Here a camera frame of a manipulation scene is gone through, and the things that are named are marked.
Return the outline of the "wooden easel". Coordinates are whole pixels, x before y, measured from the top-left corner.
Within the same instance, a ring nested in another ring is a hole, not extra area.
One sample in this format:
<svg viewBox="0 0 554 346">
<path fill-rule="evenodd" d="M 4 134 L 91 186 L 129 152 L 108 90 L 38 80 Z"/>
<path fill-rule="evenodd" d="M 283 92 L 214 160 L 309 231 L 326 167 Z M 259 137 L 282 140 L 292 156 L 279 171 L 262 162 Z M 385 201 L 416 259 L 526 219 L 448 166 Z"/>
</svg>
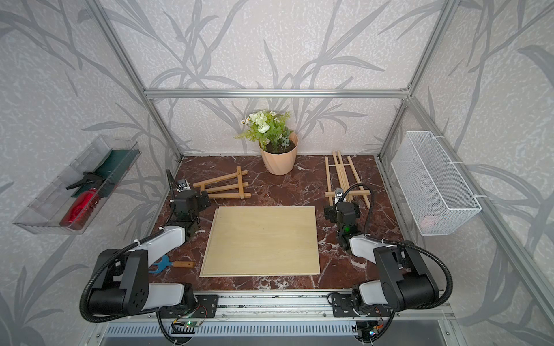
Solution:
<svg viewBox="0 0 554 346">
<path fill-rule="evenodd" d="M 236 172 L 225 174 L 209 180 L 203 180 L 193 184 L 193 187 L 206 192 L 210 199 L 246 199 L 252 194 L 246 191 L 249 183 L 244 180 L 248 170 L 241 166 L 236 167 Z"/>
<path fill-rule="evenodd" d="M 346 161 L 344 161 L 343 155 L 340 151 L 333 151 L 332 157 L 332 161 L 330 161 L 328 157 L 325 157 L 325 176 L 327 183 L 325 197 L 328 199 L 329 206 L 333 205 L 338 199 L 336 196 L 337 189 L 340 188 L 343 191 L 346 191 L 351 186 L 351 182 L 349 181 L 349 172 L 351 172 L 351 175 L 354 178 L 354 183 L 362 182 L 350 156 L 347 156 Z M 331 177 L 332 170 L 335 170 L 336 172 L 338 180 L 337 188 L 333 187 Z M 372 206 L 372 202 L 370 201 L 371 196 L 372 195 L 367 188 L 357 187 L 345 197 L 345 201 L 354 202 L 358 198 L 359 200 L 363 200 L 367 208 L 370 208 Z"/>
</svg>

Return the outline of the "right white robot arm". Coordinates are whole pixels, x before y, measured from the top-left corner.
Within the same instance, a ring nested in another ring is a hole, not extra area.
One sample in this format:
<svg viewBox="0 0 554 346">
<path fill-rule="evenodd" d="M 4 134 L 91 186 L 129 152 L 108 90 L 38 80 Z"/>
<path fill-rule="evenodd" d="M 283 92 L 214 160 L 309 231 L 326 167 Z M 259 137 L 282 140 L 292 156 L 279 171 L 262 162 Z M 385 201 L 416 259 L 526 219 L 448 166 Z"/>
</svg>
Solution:
<svg viewBox="0 0 554 346">
<path fill-rule="evenodd" d="M 361 215 L 356 203 L 338 202 L 324 209 L 325 219 L 338 228 L 341 248 L 355 257 L 374 263 L 379 279 L 355 285 L 345 310 L 366 316 L 383 306 L 390 311 L 432 309 L 442 305 L 449 291 L 440 294 L 423 256 L 441 261 L 412 242 L 374 239 L 359 229 Z"/>
</svg>

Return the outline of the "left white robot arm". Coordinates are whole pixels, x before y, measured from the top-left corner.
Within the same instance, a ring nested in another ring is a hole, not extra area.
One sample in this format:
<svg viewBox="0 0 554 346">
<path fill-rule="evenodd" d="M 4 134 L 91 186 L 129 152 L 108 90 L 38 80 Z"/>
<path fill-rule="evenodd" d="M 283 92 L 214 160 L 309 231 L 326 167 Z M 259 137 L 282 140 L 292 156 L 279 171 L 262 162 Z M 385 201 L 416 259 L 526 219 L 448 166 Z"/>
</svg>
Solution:
<svg viewBox="0 0 554 346">
<path fill-rule="evenodd" d="M 100 323 L 172 306 L 195 310 L 198 302 L 190 285 L 150 283 L 149 269 L 186 243 L 199 227 L 200 212 L 210 205 L 207 192 L 181 190 L 170 200 L 171 214 L 161 231 L 101 252 L 79 301 L 81 316 Z"/>
</svg>

